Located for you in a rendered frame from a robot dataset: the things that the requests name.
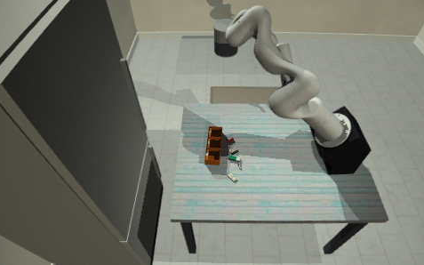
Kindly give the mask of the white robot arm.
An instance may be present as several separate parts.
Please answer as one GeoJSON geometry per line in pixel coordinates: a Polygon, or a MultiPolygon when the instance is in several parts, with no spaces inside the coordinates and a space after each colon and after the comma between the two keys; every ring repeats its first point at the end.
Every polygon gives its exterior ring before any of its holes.
{"type": "Polygon", "coordinates": [[[320,80],[292,64],[289,44],[277,45],[277,38],[271,32],[270,14],[263,6],[242,10],[226,32],[226,41],[233,47],[241,46],[251,37],[256,39],[254,54],[260,65],[271,74],[291,78],[270,96],[268,104],[273,113],[282,118],[304,120],[315,130],[315,139],[323,147],[333,148],[344,142],[350,134],[351,123],[346,116],[334,115],[321,100],[314,98],[321,90],[320,80]]]}

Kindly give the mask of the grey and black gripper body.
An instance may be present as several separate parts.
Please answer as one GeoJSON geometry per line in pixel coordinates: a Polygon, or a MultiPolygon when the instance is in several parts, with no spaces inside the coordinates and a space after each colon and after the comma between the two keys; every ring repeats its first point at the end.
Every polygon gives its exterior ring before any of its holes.
{"type": "Polygon", "coordinates": [[[289,77],[289,76],[286,76],[286,75],[281,75],[281,82],[282,82],[282,85],[284,84],[284,80],[286,81],[286,83],[288,82],[288,81],[290,81],[291,80],[291,78],[289,77]]]}

